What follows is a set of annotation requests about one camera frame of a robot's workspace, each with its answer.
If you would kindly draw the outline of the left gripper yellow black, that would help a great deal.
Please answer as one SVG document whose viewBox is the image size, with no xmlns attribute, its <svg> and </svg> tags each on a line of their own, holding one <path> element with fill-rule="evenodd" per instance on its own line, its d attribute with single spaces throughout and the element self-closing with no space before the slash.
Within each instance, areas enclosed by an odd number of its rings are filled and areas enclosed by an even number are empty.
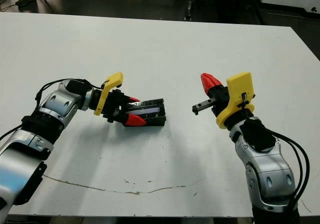
<svg viewBox="0 0 320 224">
<path fill-rule="evenodd" d="M 94 115 L 102 116 L 107 119 L 108 122 L 114 121 L 122 123 L 124 126 L 139 127 L 146 126 L 146 121 L 140 116 L 135 114 L 125 114 L 122 111 L 122 106 L 127 103 L 139 102 L 140 100 L 134 97 L 128 97 L 119 89 L 113 90 L 113 88 L 119 88 L 123 83 L 122 72 L 117 72 L 104 81 L 101 89 L 95 89 L 93 93 L 93 109 Z"/>
</svg>

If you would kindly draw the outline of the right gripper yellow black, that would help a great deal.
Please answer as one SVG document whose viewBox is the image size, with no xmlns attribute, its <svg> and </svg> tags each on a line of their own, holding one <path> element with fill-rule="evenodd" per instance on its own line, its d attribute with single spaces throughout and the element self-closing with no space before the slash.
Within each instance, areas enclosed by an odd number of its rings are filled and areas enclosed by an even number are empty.
<svg viewBox="0 0 320 224">
<path fill-rule="evenodd" d="M 231 129 L 247 117 L 253 116 L 255 108 L 252 99 L 255 93 L 250 72 L 228 78 L 226 86 L 208 73 L 202 73 L 200 78 L 209 99 L 192 107 L 195 115 L 204 109 L 211 108 L 216 117 L 216 123 L 221 129 Z"/>
</svg>

